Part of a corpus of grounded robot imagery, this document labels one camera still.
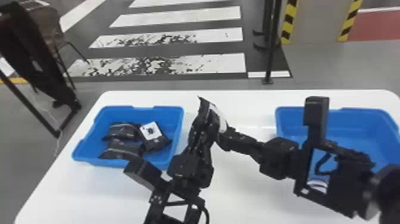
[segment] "black robotic arm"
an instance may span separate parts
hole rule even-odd
[[[367,154],[339,147],[326,139],[329,99],[309,97],[305,102],[304,125],[308,126],[308,138],[302,149],[296,142],[274,138],[268,142],[237,132],[226,122],[218,108],[199,98],[201,105],[189,132],[185,150],[173,157],[167,174],[170,181],[161,178],[161,171],[141,157],[129,157],[124,173],[152,191],[150,208],[144,224],[197,224],[201,213],[210,216],[205,201],[199,197],[213,177],[211,146],[214,142],[224,151],[251,156],[259,165],[260,172],[282,180],[295,180],[293,192],[299,196],[330,208],[347,217],[356,214],[365,220],[381,211],[381,224],[400,223],[400,166],[388,165],[378,173],[371,169],[374,163]],[[309,184],[311,160],[315,149],[326,155],[315,165],[316,175],[327,176],[325,191]],[[322,172],[320,167],[331,157],[337,167]],[[168,202],[170,194],[181,201]],[[164,214],[167,206],[187,206],[184,221]]]

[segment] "blue tray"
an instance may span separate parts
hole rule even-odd
[[[107,142],[102,141],[113,122],[135,122],[146,124],[157,122],[163,134],[172,143],[160,151],[143,157],[161,170],[166,170],[175,155],[182,129],[183,109],[181,107],[137,108],[132,106],[104,107],[96,116],[93,126],[72,153],[76,161],[85,161],[96,166],[125,167],[125,160],[103,160],[98,156],[104,152]]]
[[[300,145],[307,138],[303,126],[304,107],[279,107],[275,111],[277,135],[296,141]],[[399,128],[390,115],[383,110],[343,108],[330,110],[327,139],[338,142],[341,147],[362,151],[376,163],[374,172],[389,163],[400,164]],[[325,152],[315,150],[310,174],[314,174],[316,162]],[[331,158],[322,171],[333,170],[337,162]]]

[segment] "black cable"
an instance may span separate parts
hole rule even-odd
[[[202,207],[201,210],[205,214],[205,224],[210,224],[210,214],[208,213],[208,210],[205,207]]]
[[[320,171],[321,166],[326,163],[329,159],[331,158],[331,155],[329,153],[326,153],[324,157],[321,158],[320,161],[317,162],[315,165],[314,173],[319,176],[328,176],[332,174],[332,171],[328,172],[322,172]]]

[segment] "black metal stand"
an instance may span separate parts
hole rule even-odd
[[[276,46],[279,46],[280,42],[277,41],[277,33],[278,33],[278,26],[279,26],[279,17],[280,17],[280,10],[282,9],[282,0],[275,0],[274,4],[274,10],[272,10],[272,4],[273,0],[266,0],[265,1],[265,13],[264,13],[264,21],[263,21],[263,34],[264,34],[264,41],[263,45],[260,45],[260,43],[254,42],[254,47],[258,50],[267,50],[269,49],[268,53],[268,62],[267,62],[267,72],[265,74],[265,78],[262,79],[262,84],[273,84],[274,82],[272,81],[271,78],[271,72],[272,72],[272,64],[274,62],[274,53]],[[271,13],[272,11],[274,12],[273,14],[273,20],[271,22]]]
[[[56,56],[57,56],[56,62],[62,67],[62,69],[64,69],[65,74],[67,75],[67,78],[68,78],[68,80],[70,81],[70,84],[71,84],[72,88],[73,88],[74,90],[76,90],[75,84],[74,84],[74,82],[72,81],[72,78],[71,78],[71,76],[70,76],[70,73],[68,72],[67,66],[65,66],[64,60],[63,60],[63,58],[61,57],[60,50],[61,50],[63,47],[65,47],[65,46],[67,46],[67,45],[70,45],[70,46],[75,50],[75,52],[76,52],[77,54],[79,54],[80,57],[81,57],[87,64],[90,64],[90,62],[89,62],[88,59],[75,47],[75,45],[73,45],[71,42],[67,41],[64,45],[62,45],[62,46],[60,46],[60,47],[58,47],[58,46],[55,44],[55,42],[56,42],[56,40],[53,40],[53,43],[54,43],[54,50],[55,50],[55,54],[56,54]]]
[[[261,30],[253,29],[254,36],[265,36],[265,41],[269,41],[269,34],[271,31],[271,17],[272,9],[274,7],[274,0],[265,0],[264,3],[264,17],[262,18]]]
[[[38,110],[32,105],[31,102],[22,94],[22,92],[6,77],[6,75],[0,71],[0,79],[4,82],[4,84],[8,87],[8,89],[13,92],[13,94],[25,105],[25,107],[44,125],[44,127],[54,136],[54,138],[60,137],[61,130],[64,130],[74,115],[80,109],[80,104],[77,103],[75,106],[69,105],[71,108],[70,114],[65,118],[65,120],[61,123],[60,127],[56,130],[54,129],[49,122],[43,117],[43,115],[38,112]]]

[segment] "yellow and black striped post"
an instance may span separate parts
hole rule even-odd
[[[282,37],[280,41],[282,44],[290,43],[290,36],[295,27],[295,18],[297,13],[298,0],[288,0],[286,5],[285,18],[282,24]]]
[[[353,0],[353,2],[351,3],[349,12],[347,13],[347,18],[343,23],[342,31],[337,41],[343,42],[347,41],[347,39],[349,38],[349,33],[351,28],[353,27],[355,16],[357,15],[357,12],[362,3],[363,0]]]

